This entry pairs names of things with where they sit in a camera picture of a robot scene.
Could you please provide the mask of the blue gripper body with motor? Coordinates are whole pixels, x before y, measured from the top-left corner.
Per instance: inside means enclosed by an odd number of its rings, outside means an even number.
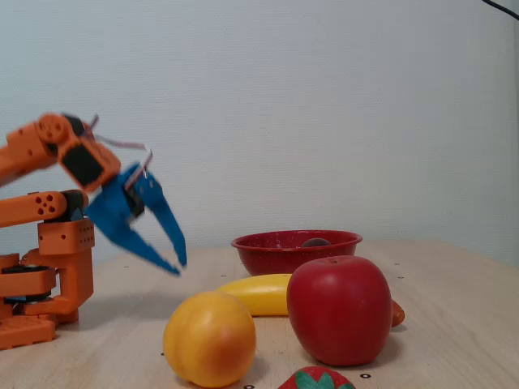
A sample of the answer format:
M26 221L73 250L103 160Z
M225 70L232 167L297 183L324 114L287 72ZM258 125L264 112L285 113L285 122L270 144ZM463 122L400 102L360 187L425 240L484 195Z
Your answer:
M138 167L134 163L118 173L87 207L88 218L109 240L141 240L131 223L144 213L144 202L133 186L126 188Z

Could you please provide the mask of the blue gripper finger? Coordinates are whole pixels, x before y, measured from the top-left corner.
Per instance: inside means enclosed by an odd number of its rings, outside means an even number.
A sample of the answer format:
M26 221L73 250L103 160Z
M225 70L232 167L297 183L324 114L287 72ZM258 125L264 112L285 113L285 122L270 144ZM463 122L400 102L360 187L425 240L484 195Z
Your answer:
M187 246L183 232L163 194L161 184L147 170L139 176L133 188L144 206L156 217L174 247L182 267L187 266Z
M139 257L140 259L159 267L170 275L179 276L180 271L168 260L150 246L134 229L127 224L116 225L114 228L105 229L104 235L116 246Z

